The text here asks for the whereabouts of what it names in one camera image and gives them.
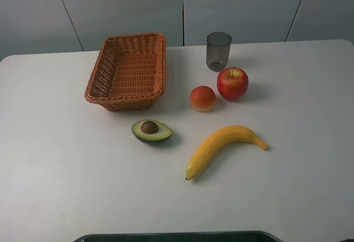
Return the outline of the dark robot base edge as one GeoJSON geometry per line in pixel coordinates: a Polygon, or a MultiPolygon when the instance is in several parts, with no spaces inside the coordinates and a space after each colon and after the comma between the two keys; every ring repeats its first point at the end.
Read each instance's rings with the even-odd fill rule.
{"type": "Polygon", "coordinates": [[[141,234],[91,234],[75,241],[281,241],[262,231],[243,232],[189,232],[141,234]]]}

